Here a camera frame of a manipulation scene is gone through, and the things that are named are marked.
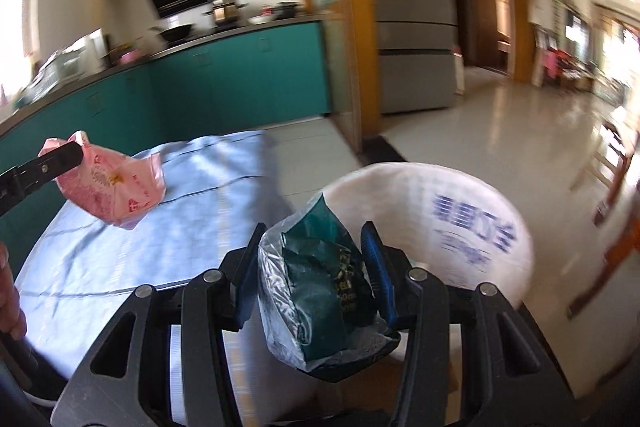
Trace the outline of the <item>left hand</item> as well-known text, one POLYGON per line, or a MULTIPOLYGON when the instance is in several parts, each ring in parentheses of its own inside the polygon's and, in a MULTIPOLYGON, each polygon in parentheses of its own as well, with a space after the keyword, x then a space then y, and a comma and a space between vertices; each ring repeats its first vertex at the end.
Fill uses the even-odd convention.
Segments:
POLYGON ((14 340, 23 340, 27 333, 25 313, 9 264, 9 251, 3 243, 0 244, 0 329, 14 340))

